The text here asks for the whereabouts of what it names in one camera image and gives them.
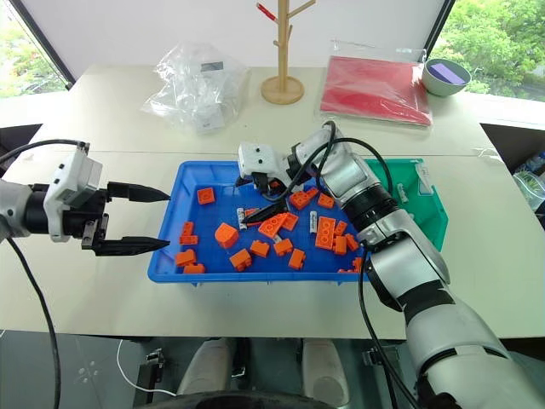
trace black cable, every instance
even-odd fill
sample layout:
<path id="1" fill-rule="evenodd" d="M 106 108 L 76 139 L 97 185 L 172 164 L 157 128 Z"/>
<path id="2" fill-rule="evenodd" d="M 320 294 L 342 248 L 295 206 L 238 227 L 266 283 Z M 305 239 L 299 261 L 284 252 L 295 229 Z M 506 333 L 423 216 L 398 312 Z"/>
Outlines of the black cable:
<path id="1" fill-rule="evenodd" d="M 55 329 L 53 327 L 53 321 L 51 320 L 51 315 L 49 315 L 48 305 L 45 302 L 45 298 L 43 297 L 42 290 L 40 290 L 39 285 L 37 284 L 36 280 L 34 279 L 34 276 L 32 275 L 31 269 L 28 266 L 28 263 L 26 262 L 25 256 L 23 255 L 22 251 L 20 250 L 19 246 L 14 242 L 13 239 L 7 238 L 6 239 L 11 245 L 11 248 L 14 249 L 15 254 L 20 260 L 20 263 L 23 265 L 23 268 L 25 269 L 26 277 L 28 277 L 29 281 L 32 284 L 32 287 L 34 288 L 34 291 L 37 294 L 37 297 L 40 300 L 40 304 L 42 305 L 42 311 L 43 315 L 45 315 L 45 320 L 48 324 L 48 331 L 49 331 L 49 340 L 51 341 L 51 352 L 53 353 L 53 366 L 54 366 L 54 409 L 59 409 L 59 403 L 60 403 L 60 358 L 59 358 L 59 346 L 57 344 L 57 336 L 55 335 Z"/>
<path id="2" fill-rule="evenodd" d="M 322 177 L 322 169 L 324 168 L 325 161 L 330 156 L 331 148 L 333 147 L 333 140 L 335 139 L 335 135 L 337 133 L 337 125 L 333 121 L 327 121 L 324 125 L 329 125 L 331 127 L 330 131 L 330 139 L 327 142 L 327 147 L 325 148 L 324 156 L 322 157 L 322 160 L 320 160 L 320 164 L 318 165 L 318 170 L 316 170 L 316 187 L 321 193 L 325 193 L 328 196 L 330 196 L 330 193 L 325 190 L 325 188 L 322 186 L 322 183 L 320 182 L 320 178 Z"/>
<path id="3" fill-rule="evenodd" d="M 350 142 L 355 143 L 356 145 L 360 145 L 361 147 L 364 147 L 365 149 L 369 150 L 371 153 L 373 153 L 373 156 L 375 156 L 376 160 L 379 161 L 382 168 L 384 169 L 384 173 L 386 174 L 387 179 L 387 190 L 390 194 L 393 193 L 393 182 L 392 182 L 392 174 L 390 173 L 390 169 L 388 168 L 388 165 L 382 158 L 381 154 L 376 151 L 375 148 L 373 148 L 369 143 L 363 142 L 356 138 L 339 138 L 335 139 L 331 142 L 332 145 L 336 143 L 342 143 L 342 142 Z M 297 171 L 295 176 L 293 177 L 291 183 L 288 185 L 288 187 L 279 195 L 276 197 L 268 196 L 267 194 L 262 194 L 263 198 L 268 200 L 269 202 L 278 202 L 285 198 L 288 194 L 291 193 L 291 190 L 295 187 L 295 185 L 299 182 L 302 175 L 307 171 L 307 167 L 312 163 L 312 161 L 318 156 L 320 152 L 322 152 L 329 143 L 325 143 L 324 145 L 320 146 L 318 149 L 316 149 L 311 155 L 308 157 L 308 159 L 305 161 L 305 163 L 301 166 L 301 168 Z"/>
<path id="4" fill-rule="evenodd" d="M 15 155 L 18 155 L 21 152 L 28 151 L 34 147 L 41 147 L 43 145 L 53 145 L 56 143 L 64 145 L 76 145 L 77 147 L 85 147 L 86 143 L 82 141 L 74 141 L 73 139 L 48 139 L 45 141 L 29 143 L 28 145 L 23 145 L 22 147 L 17 147 L 13 151 L 9 151 L 5 155 L 0 156 L 0 164 L 3 164 L 6 160 L 12 158 Z"/>
<path id="5" fill-rule="evenodd" d="M 398 399 L 395 397 L 395 390 L 393 389 L 392 377 L 390 376 L 390 371 L 384 365 L 382 365 L 384 370 L 384 377 L 386 378 L 386 385 L 388 386 L 388 393 L 390 395 L 390 402 L 392 403 L 392 409 L 398 409 Z"/>
<path id="6" fill-rule="evenodd" d="M 420 405 L 418 405 L 418 402 L 416 401 L 415 397 L 407 389 L 407 387 L 405 386 L 405 384 L 399 377 L 399 374 L 395 371 L 392 363 L 386 356 L 386 352 L 384 352 L 384 349 L 382 348 L 382 345 L 379 342 L 378 337 L 376 336 L 375 330 L 373 329 L 373 325 L 371 324 L 369 315 L 367 314 L 367 308 L 365 307 L 365 301 L 364 301 L 364 270 L 366 269 L 366 266 L 367 266 L 367 256 L 369 254 L 370 253 L 367 251 L 367 249 L 364 248 L 364 254 L 362 256 L 361 269 L 359 270 L 359 279 L 358 279 L 359 308 L 361 309 L 361 314 L 364 316 L 365 326 L 367 326 L 367 330 L 369 331 L 369 334 L 371 335 L 371 339 L 373 340 L 373 343 L 375 344 L 375 348 L 381 356 L 382 364 L 390 372 L 390 375 L 392 376 L 393 381 L 398 385 L 399 390 L 401 390 L 401 392 L 403 393 L 407 401 L 409 401 L 410 405 L 414 407 L 415 409 L 420 409 L 421 407 Z"/>

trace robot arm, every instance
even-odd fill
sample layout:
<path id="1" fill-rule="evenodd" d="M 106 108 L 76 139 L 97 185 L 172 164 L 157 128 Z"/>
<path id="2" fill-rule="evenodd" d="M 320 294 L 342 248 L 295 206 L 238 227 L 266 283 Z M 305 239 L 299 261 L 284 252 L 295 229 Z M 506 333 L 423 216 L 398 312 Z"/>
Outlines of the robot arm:
<path id="1" fill-rule="evenodd" d="M 0 242 L 8 237 L 45 233 L 54 242 L 82 240 L 82 249 L 97 256 L 128 256 L 154 251 L 169 242 L 148 237 L 106 240 L 112 198 L 152 202 L 168 200 L 163 192 L 128 183 L 109 182 L 99 189 L 102 165 L 78 146 L 56 169 L 49 185 L 21 185 L 0 179 Z"/>
<path id="2" fill-rule="evenodd" d="M 342 138 L 334 125 L 324 126 L 286 158 L 270 147 L 243 143 L 238 150 L 239 163 L 244 164 L 241 178 L 259 177 L 261 189 L 272 179 L 287 186 L 331 132 Z M 323 155 L 322 151 L 314 158 L 298 183 L 315 176 Z M 266 177 L 270 168 L 273 178 Z M 544 408 L 545 400 L 491 329 L 452 294 L 442 256 L 348 143 L 333 145 L 321 177 L 356 227 L 359 242 L 371 250 L 365 268 L 379 298 L 405 316 L 421 402 L 433 407 L 441 394 L 451 407 L 457 402 L 462 408 Z"/>

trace white wall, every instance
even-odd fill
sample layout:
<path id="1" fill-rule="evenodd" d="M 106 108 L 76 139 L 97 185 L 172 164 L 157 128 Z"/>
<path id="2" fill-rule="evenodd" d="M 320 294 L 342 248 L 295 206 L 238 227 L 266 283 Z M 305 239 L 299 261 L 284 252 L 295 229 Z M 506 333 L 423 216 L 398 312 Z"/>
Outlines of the white wall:
<path id="1" fill-rule="evenodd" d="M 291 8 L 305 0 L 292 0 Z M 276 11 L 274 0 L 263 0 Z M 155 64 L 180 41 L 214 44 L 251 66 L 276 65 L 276 25 L 255 0 L 24 0 L 77 78 L 92 64 Z M 297 15 L 292 66 L 323 66 L 330 40 L 423 47 L 443 0 L 318 0 Z"/>

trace plastic bag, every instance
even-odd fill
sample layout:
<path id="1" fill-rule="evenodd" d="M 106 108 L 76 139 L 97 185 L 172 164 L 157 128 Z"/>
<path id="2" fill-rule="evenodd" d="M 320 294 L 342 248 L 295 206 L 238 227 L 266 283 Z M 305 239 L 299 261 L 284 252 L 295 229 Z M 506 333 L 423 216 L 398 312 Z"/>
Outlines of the plastic bag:
<path id="1" fill-rule="evenodd" d="M 238 116 L 248 68 L 210 44 L 174 47 L 154 70 L 163 88 L 142 106 L 145 112 L 197 132 L 225 126 Z"/>
<path id="2" fill-rule="evenodd" d="M 333 41 L 320 112 L 430 125 L 422 84 L 425 49 L 380 49 Z"/>

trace red book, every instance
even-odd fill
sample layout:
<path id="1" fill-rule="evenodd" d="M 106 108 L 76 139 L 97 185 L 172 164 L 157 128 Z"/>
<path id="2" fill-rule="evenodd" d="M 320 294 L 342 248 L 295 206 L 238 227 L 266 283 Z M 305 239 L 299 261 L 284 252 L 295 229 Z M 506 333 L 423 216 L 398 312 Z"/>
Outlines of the red book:
<path id="1" fill-rule="evenodd" d="M 430 125 L 432 117 L 420 76 L 416 63 L 333 56 L 320 110 Z"/>

